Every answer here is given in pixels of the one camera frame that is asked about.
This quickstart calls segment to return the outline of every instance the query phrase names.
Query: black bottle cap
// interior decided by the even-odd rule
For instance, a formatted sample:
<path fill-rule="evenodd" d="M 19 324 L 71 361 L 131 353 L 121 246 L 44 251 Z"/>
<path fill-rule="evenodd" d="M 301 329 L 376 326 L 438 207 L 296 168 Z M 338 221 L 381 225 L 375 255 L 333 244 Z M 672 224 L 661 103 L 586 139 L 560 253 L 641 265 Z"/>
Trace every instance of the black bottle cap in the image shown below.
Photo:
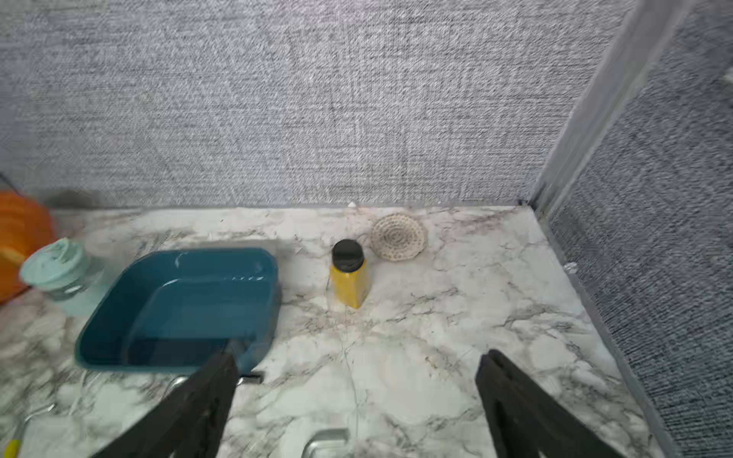
<path fill-rule="evenodd" d="M 364 264 L 364 250 L 356 240 L 344 239 L 331 250 L 331 261 L 343 273 L 356 272 Z"/>

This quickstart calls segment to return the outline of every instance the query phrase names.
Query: mint green lid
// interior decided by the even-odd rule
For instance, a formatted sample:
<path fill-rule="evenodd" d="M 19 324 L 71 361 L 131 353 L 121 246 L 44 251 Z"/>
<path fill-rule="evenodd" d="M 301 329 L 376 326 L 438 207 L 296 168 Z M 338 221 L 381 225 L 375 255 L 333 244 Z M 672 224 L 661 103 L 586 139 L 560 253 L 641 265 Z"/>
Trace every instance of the mint green lid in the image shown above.
<path fill-rule="evenodd" d="M 21 266 L 21 279 L 41 291 L 54 291 L 82 278 L 88 267 L 82 244 L 62 238 L 26 259 Z"/>

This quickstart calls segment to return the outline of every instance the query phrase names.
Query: yellow bottle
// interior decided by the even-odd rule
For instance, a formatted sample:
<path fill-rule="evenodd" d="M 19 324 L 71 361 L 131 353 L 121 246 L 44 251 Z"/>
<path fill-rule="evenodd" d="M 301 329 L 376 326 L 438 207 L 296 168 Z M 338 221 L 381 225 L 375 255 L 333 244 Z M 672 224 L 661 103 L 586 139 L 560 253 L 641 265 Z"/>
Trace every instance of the yellow bottle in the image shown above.
<path fill-rule="evenodd" d="M 344 239 L 331 250 L 331 282 L 343 304 L 358 309 L 369 292 L 364 250 L 356 240 Z"/>

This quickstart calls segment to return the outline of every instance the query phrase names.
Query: metal frame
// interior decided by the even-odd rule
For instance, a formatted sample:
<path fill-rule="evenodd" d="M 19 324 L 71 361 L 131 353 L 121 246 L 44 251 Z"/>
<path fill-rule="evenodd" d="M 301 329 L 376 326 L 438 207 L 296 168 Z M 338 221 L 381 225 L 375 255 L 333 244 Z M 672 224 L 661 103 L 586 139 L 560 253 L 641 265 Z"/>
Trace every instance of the metal frame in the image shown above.
<path fill-rule="evenodd" d="M 641 0 L 628 14 L 539 176 L 530 205 L 546 219 L 567 195 L 626 100 L 643 85 L 694 0 Z"/>

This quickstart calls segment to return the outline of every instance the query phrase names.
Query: metal handle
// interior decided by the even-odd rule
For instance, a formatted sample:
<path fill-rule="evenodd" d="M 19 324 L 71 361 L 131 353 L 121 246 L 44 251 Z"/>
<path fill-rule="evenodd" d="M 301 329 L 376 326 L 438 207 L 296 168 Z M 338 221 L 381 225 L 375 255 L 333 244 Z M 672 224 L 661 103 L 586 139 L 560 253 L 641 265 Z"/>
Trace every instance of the metal handle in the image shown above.
<path fill-rule="evenodd" d="M 26 428 L 28 426 L 28 423 L 33 419 L 33 417 L 37 415 L 42 415 L 44 413 L 49 413 L 55 408 L 56 403 L 54 402 L 53 404 L 49 404 L 45 407 L 41 407 L 40 409 L 36 409 L 26 415 L 21 424 L 19 424 L 18 427 L 15 429 L 11 441 L 7 444 L 7 447 L 5 448 L 4 458 L 16 458 L 18 456 L 18 453 L 20 453 L 21 451 L 23 436 L 26 434 Z"/>
<path fill-rule="evenodd" d="M 349 442 L 346 428 L 323 429 L 313 435 L 303 448 L 301 458 L 314 458 L 319 448 L 343 447 Z"/>

